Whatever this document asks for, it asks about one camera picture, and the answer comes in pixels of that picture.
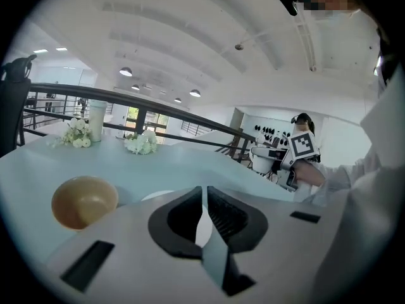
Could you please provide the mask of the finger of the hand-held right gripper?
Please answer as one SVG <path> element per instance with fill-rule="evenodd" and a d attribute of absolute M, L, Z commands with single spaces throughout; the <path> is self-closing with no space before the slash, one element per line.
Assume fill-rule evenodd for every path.
<path fill-rule="evenodd" d="M 262 158 L 283 158 L 288 152 L 287 149 L 276 149 L 276 148 L 262 148 L 262 147 L 252 147 L 250 152 L 253 155 Z"/>

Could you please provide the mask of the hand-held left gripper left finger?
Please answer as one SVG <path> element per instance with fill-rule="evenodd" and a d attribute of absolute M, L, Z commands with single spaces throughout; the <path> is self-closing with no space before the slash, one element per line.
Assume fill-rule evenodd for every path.
<path fill-rule="evenodd" d="M 47 267 L 81 303 L 218 303 L 196 243 L 202 213 L 200 187 L 120 207 L 62 244 Z"/>

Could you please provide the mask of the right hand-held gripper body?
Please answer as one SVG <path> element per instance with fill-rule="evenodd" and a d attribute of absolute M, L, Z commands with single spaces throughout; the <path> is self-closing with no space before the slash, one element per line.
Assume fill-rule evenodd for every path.
<path fill-rule="evenodd" d="M 287 147 L 278 171 L 278 185 L 288 191 L 296 191 L 298 185 L 293 164 L 298 160 L 318 163 L 318 147 L 310 130 L 288 136 Z"/>

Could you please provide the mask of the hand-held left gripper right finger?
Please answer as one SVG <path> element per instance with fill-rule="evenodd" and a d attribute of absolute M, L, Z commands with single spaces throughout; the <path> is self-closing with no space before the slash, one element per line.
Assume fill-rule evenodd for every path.
<path fill-rule="evenodd" d="M 325 207 L 209 186 L 208 213 L 227 246 L 227 296 L 309 296 L 325 256 Z"/>

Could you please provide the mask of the white round plate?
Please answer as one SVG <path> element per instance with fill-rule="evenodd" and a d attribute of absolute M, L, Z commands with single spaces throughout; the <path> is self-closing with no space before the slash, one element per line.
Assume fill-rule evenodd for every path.
<path fill-rule="evenodd" d="M 156 191 L 154 193 L 151 193 L 144 198 L 141 199 L 141 201 L 153 199 L 155 197 L 160 197 L 164 194 L 172 193 L 172 190 L 166 190 L 166 191 Z M 199 219 L 197 229 L 196 229 L 196 244 L 200 247 L 204 247 L 207 242 L 209 241 L 211 234 L 213 230 L 213 224 L 212 221 L 208 215 L 208 209 L 202 204 L 202 215 L 201 218 Z"/>

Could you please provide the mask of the brown bowl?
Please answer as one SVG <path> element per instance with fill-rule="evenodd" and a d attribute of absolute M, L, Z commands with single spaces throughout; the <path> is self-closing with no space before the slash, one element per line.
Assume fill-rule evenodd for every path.
<path fill-rule="evenodd" d="M 116 187 L 106 180 L 79 176 L 62 183 L 55 190 L 51 210 L 63 227 L 81 231 L 114 211 L 118 200 Z"/>

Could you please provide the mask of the person's right forearm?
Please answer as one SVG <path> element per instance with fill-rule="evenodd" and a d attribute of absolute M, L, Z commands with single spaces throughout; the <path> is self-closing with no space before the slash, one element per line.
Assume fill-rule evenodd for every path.
<path fill-rule="evenodd" d="M 300 203 L 316 206 L 327 206 L 334 193 L 352 188 L 357 180 L 381 167 L 378 156 L 370 150 L 354 165 L 340 165 L 330 168 L 317 163 L 298 160 L 294 164 L 294 172 L 299 182 L 318 187 L 316 192 L 309 194 Z"/>

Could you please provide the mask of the grey open door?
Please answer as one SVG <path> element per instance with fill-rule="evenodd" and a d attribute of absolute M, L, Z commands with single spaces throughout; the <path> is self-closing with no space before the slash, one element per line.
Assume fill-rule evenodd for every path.
<path fill-rule="evenodd" d="M 240 130 L 244 118 L 244 112 L 240 111 L 238 108 L 234 108 L 232 119 L 230 121 L 230 128 L 234 130 Z"/>

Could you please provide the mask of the white flower bouquet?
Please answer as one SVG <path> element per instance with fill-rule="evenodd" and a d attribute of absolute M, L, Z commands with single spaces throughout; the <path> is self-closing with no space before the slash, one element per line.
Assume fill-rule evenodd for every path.
<path fill-rule="evenodd" d="M 47 142 L 47 145 L 51 147 L 71 145 L 74 148 L 89 148 L 91 146 L 90 135 L 89 124 L 83 118 L 72 118 L 64 134 Z"/>
<path fill-rule="evenodd" d="M 124 138 L 124 147 L 135 155 L 147 155 L 157 151 L 157 138 L 153 131 L 145 130 L 143 133 L 133 133 Z"/>

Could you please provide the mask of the black-framed window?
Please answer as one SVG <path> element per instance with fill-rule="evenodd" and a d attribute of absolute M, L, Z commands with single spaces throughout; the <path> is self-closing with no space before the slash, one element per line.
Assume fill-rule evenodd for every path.
<path fill-rule="evenodd" d="M 165 134 L 169 117 L 153 111 L 146 111 L 129 107 L 125 126 L 136 129 L 137 132 L 150 130 L 155 133 Z"/>

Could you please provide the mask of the tall white tumbler green lid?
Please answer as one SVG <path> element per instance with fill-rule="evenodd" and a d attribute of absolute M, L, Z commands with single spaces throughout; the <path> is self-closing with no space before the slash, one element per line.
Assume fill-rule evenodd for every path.
<path fill-rule="evenodd" d="M 106 114 L 107 102 L 92 99 L 89 105 L 89 129 L 90 141 L 97 143 L 101 140 L 104 116 Z"/>

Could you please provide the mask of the black mesh office chair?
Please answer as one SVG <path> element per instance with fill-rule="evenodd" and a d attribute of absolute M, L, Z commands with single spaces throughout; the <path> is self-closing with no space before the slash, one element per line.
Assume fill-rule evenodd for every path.
<path fill-rule="evenodd" d="M 30 90 L 32 54 L 0 66 L 0 158 L 16 149 L 23 108 Z"/>

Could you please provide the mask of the group of black wall-hung objects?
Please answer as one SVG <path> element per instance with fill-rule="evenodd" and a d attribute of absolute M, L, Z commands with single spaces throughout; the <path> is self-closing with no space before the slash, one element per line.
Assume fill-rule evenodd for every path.
<path fill-rule="evenodd" d="M 257 145 L 256 139 L 255 144 L 257 146 L 270 146 L 272 148 L 284 148 L 289 145 L 288 137 L 290 137 L 289 132 L 280 132 L 271 127 L 265 127 L 260 125 L 255 125 L 254 130 L 257 132 L 257 135 L 261 132 L 265 135 L 266 142 L 264 145 Z"/>

